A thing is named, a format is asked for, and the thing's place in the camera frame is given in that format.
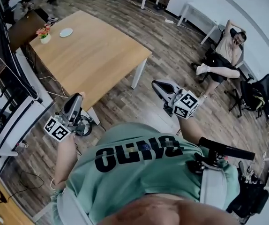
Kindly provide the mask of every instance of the wooden floor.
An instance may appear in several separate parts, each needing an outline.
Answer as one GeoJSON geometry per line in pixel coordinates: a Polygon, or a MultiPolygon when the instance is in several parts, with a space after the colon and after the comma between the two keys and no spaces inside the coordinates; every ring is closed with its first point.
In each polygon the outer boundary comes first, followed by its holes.
{"type": "MultiPolygon", "coordinates": [[[[174,22],[177,20],[164,11],[152,9],[153,3],[149,1],[146,6],[157,15],[141,10],[127,0],[57,0],[54,5],[49,5],[45,1],[35,0],[48,13],[60,19],[78,10],[90,13],[128,34],[152,51],[135,90],[130,87],[134,75],[132,72],[94,106],[103,127],[108,130],[115,124],[135,121],[148,124],[161,132],[175,134],[179,125],[175,118],[171,119],[163,111],[163,103],[152,90],[151,81],[160,78],[170,79],[196,95],[204,91],[208,81],[198,84],[195,72],[190,66],[192,62],[199,62],[209,48],[208,41],[203,46],[200,45],[204,36],[198,34],[200,32],[189,24],[183,25],[192,30],[165,23],[165,18],[159,15],[174,22]]],[[[140,4],[142,0],[133,1],[140,4]]],[[[49,75],[39,59],[37,59],[37,67],[38,77],[49,75]]],[[[47,90],[62,95],[61,87],[57,82],[46,78],[42,83],[47,90]]],[[[254,112],[244,111],[243,116],[238,119],[238,110],[228,112],[233,101],[224,94],[224,90],[232,89],[232,82],[221,84],[205,101],[203,107],[197,110],[195,118],[209,139],[255,152],[256,160],[252,167],[260,173],[262,153],[268,151],[267,156],[269,156],[269,130],[264,116],[256,120],[254,112]]],[[[24,189],[19,183],[19,173],[22,170],[35,173],[43,179],[45,184],[41,188],[15,195],[19,203],[32,216],[49,203],[53,192],[50,189],[50,182],[54,174],[57,143],[45,135],[43,125],[64,101],[63,98],[53,97],[55,103],[25,138],[29,147],[18,148],[19,156],[11,158],[1,173],[11,192],[24,189]]],[[[84,153],[88,147],[94,146],[104,132],[101,126],[94,126],[90,136],[77,142],[79,150],[84,153]]],[[[237,164],[237,160],[234,159],[230,162],[237,164]]],[[[265,167],[263,179],[266,177],[267,170],[268,168],[265,167]]],[[[28,181],[29,187],[36,187],[41,182],[31,175],[28,175],[27,179],[24,177],[24,180],[28,181]]],[[[49,224],[48,219],[44,217],[38,224],[49,224]]]]}

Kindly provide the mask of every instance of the white shoe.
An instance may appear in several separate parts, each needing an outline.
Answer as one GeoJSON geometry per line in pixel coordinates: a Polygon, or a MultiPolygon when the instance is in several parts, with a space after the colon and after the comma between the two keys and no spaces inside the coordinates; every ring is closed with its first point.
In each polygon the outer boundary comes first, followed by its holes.
{"type": "Polygon", "coordinates": [[[199,96],[199,98],[198,98],[198,100],[199,100],[199,106],[201,106],[203,103],[204,103],[204,101],[205,101],[205,99],[207,99],[208,98],[208,96],[206,96],[205,94],[204,94],[204,92],[202,92],[201,94],[200,94],[200,96],[199,96]]]}
{"type": "Polygon", "coordinates": [[[49,22],[53,22],[53,23],[55,23],[56,21],[58,21],[59,19],[57,18],[57,17],[51,17],[51,18],[48,18],[48,21],[49,22]]]}
{"type": "Polygon", "coordinates": [[[202,63],[201,66],[198,66],[196,69],[196,75],[200,75],[202,73],[207,73],[209,72],[209,66],[206,64],[202,63]]]}

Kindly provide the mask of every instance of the white plate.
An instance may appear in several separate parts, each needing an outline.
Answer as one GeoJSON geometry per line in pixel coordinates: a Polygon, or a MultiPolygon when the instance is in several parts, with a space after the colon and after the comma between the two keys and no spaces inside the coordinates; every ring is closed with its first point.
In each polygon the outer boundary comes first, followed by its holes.
{"type": "Polygon", "coordinates": [[[61,32],[60,32],[60,37],[61,38],[65,38],[65,37],[68,37],[69,35],[71,35],[73,32],[73,29],[72,28],[65,28],[63,29],[61,32]]]}

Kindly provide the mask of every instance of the office chair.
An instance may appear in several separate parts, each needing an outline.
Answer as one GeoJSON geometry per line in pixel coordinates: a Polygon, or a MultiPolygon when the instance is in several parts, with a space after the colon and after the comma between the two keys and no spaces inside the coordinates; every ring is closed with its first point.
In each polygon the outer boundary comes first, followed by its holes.
{"type": "Polygon", "coordinates": [[[255,83],[248,83],[247,81],[241,81],[240,84],[242,96],[239,97],[238,91],[234,89],[235,94],[231,94],[228,91],[224,91],[225,94],[229,94],[235,100],[235,104],[229,109],[231,111],[236,105],[239,108],[238,118],[242,116],[242,110],[247,109],[249,111],[258,111],[258,119],[262,110],[269,115],[269,74],[265,75],[261,80],[255,83]],[[259,100],[255,98],[255,95],[263,97],[265,104],[258,108],[259,100]],[[243,101],[245,102],[245,108],[241,108],[243,101]]]}
{"type": "MultiPolygon", "coordinates": [[[[223,36],[224,36],[224,31],[225,31],[225,30],[222,31],[221,36],[220,36],[220,39],[219,39],[218,43],[215,45],[215,48],[214,48],[214,49],[209,48],[209,49],[206,51],[205,55],[204,55],[205,57],[207,57],[208,55],[212,54],[212,53],[215,51],[216,47],[217,47],[218,44],[221,42],[221,40],[222,40],[222,38],[223,38],[223,36]]],[[[235,29],[233,29],[233,28],[230,29],[230,35],[231,35],[231,37],[234,37],[237,33],[238,33],[238,32],[237,32],[235,29]]],[[[239,45],[239,48],[241,49],[242,52],[244,51],[244,47],[242,46],[242,44],[239,45]]],[[[202,59],[202,63],[205,63],[205,64],[206,64],[206,59],[202,59]]],[[[195,67],[195,66],[200,66],[200,65],[198,65],[198,64],[196,64],[196,63],[191,63],[191,66],[192,66],[192,67],[195,67]]],[[[242,77],[244,78],[245,81],[248,82],[248,81],[254,79],[254,77],[253,77],[251,74],[248,74],[248,78],[247,78],[247,77],[245,76],[245,74],[244,74],[240,69],[238,69],[238,70],[239,70],[239,72],[241,73],[241,75],[242,75],[242,77]]],[[[205,76],[204,76],[201,80],[198,81],[198,83],[203,83],[204,80],[208,77],[208,75],[209,75],[209,73],[206,73],[205,76]]]]}

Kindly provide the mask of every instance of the beige t-shirt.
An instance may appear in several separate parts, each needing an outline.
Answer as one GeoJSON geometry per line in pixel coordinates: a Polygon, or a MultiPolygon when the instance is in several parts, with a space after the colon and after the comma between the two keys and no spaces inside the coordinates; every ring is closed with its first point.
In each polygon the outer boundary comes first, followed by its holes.
{"type": "MultiPolygon", "coordinates": [[[[218,44],[216,50],[218,54],[222,55],[230,63],[232,62],[232,37],[230,33],[225,34],[218,44]]],[[[237,59],[241,56],[241,49],[238,47],[235,51],[237,59]]]]}

